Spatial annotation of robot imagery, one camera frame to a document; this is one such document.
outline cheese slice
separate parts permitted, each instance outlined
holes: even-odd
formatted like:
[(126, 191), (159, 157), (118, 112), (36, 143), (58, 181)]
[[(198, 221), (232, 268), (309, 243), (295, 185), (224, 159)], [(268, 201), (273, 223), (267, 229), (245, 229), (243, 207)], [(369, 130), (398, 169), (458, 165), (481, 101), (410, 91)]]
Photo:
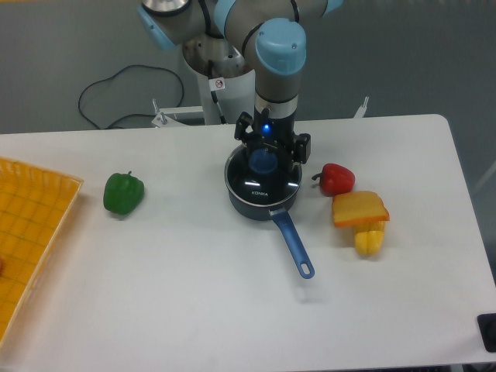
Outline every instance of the cheese slice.
[(332, 220), (335, 227), (389, 221), (389, 212), (381, 197), (372, 191), (353, 191), (332, 199)]

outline handle hole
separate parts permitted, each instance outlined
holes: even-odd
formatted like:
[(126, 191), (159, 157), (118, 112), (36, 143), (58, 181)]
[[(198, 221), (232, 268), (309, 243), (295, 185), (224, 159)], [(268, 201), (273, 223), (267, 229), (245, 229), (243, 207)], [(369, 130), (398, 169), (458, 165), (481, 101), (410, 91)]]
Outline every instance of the handle hole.
[(302, 263), (301, 264), (301, 269), (303, 270), (303, 272), (306, 274), (306, 275), (309, 275), (310, 274), (310, 268), (308, 267), (308, 265), (306, 263)]

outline warning sticker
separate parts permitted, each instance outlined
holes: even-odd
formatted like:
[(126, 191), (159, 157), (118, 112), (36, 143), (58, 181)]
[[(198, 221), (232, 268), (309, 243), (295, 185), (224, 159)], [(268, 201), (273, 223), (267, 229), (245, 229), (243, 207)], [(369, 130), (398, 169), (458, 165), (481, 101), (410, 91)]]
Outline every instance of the warning sticker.
[(221, 89), (226, 88), (226, 82), (223, 77), (216, 77), (215, 79), (210, 79), (208, 81), (208, 85), (210, 86), (210, 91), (220, 91)]

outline blue light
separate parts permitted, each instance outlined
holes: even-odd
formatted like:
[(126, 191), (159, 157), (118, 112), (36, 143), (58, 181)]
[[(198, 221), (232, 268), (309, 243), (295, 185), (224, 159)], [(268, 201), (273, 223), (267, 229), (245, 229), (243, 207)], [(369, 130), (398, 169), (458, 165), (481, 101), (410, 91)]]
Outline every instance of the blue light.
[(263, 134), (269, 134), (270, 133), (270, 125), (268, 123), (263, 124), (263, 126), (262, 126), (262, 133)]

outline red bell pepper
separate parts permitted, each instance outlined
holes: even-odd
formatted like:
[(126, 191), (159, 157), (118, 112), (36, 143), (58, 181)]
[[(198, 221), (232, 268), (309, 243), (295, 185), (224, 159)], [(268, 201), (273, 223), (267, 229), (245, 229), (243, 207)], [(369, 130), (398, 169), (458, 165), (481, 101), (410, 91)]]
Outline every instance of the red bell pepper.
[(325, 196), (335, 196), (350, 192), (355, 185), (355, 175), (348, 168), (338, 164), (329, 163), (324, 165), (322, 173), (316, 174), (312, 180), (320, 177), (320, 191)]

